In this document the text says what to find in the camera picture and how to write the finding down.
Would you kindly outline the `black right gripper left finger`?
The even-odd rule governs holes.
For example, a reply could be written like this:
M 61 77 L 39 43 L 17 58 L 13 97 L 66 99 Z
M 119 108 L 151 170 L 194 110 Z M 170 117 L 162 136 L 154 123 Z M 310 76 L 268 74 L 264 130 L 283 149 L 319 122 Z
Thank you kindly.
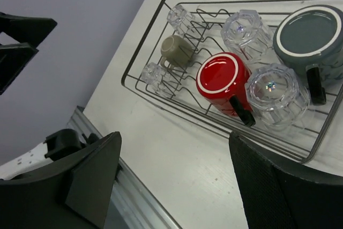
M 1 228 L 103 228 L 119 132 L 42 167 L 1 179 Z

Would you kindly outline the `red mug black handle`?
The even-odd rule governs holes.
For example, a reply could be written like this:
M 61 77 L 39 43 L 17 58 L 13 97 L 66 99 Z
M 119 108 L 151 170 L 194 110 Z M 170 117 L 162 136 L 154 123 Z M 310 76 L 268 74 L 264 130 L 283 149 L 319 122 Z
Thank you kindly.
M 196 88 L 218 111 L 239 117 L 245 126 L 252 127 L 256 121 L 245 91 L 250 75 L 251 71 L 236 54 L 221 52 L 200 66 Z

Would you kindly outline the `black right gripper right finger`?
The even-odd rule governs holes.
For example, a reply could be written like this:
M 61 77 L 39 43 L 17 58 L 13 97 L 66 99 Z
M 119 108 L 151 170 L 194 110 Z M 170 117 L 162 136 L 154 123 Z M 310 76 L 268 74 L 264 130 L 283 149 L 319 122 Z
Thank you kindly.
M 229 151 L 249 228 L 342 228 L 342 177 L 292 161 L 236 131 Z

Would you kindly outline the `clear small glass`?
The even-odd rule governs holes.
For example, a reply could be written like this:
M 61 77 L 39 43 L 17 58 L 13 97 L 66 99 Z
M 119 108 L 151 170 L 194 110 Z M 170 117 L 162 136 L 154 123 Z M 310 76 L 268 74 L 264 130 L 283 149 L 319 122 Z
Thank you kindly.
M 171 97 L 173 93 L 172 78 L 170 72 L 153 62 L 145 65 L 141 72 L 141 79 L 149 89 L 166 98 Z
M 196 17 L 181 4 L 175 5 L 168 12 L 167 21 L 180 36 L 195 32 L 192 22 L 196 21 Z

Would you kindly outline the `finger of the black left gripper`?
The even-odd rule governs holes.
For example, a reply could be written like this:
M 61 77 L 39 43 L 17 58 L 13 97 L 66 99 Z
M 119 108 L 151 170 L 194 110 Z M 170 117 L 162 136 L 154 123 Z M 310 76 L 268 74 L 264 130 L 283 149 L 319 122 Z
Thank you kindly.
M 51 18 L 14 16 L 1 12 L 1 33 L 20 43 L 38 47 L 57 26 Z
M 1 45 L 1 94 L 38 52 L 28 43 Z

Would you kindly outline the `grey-green mug black handle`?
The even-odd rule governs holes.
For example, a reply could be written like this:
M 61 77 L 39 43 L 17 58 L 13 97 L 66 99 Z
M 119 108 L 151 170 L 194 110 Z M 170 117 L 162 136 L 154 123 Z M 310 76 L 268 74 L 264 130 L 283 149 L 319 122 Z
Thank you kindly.
M 277 27 L 273 48 L 308 88 L 312 104 L 326 104 L 326 87 L 342 79 L 342 11 L 311 5 L 291 13 Z

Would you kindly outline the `aluminium table edge rail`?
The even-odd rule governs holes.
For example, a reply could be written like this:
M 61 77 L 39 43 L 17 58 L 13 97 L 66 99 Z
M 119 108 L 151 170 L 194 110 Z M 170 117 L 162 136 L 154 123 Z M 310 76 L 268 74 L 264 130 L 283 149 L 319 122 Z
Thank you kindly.
M 104 228 L 181 228 L 130 167 L 119 159 Z

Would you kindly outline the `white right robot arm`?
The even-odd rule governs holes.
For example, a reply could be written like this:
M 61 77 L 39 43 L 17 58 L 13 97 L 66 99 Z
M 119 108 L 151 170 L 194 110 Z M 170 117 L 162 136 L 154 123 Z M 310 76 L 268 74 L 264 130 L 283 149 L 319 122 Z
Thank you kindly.
M 104 228 L 122 137 L 60 130 L 1 166 L 1 228 Z M 230 157 L 249 228 L 342 228 L 342 177 L 238 132 Z

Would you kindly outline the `beige small cup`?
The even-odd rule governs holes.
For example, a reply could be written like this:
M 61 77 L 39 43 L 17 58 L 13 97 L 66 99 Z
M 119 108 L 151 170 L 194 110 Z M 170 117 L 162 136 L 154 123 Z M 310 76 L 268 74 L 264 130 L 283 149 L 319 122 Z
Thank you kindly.
M 160 65 L 165 69 L 183 67 L 187 65 L 192 57 L 192 46 L 178 35 L 165 38 L 160 48 L 162 59 Z

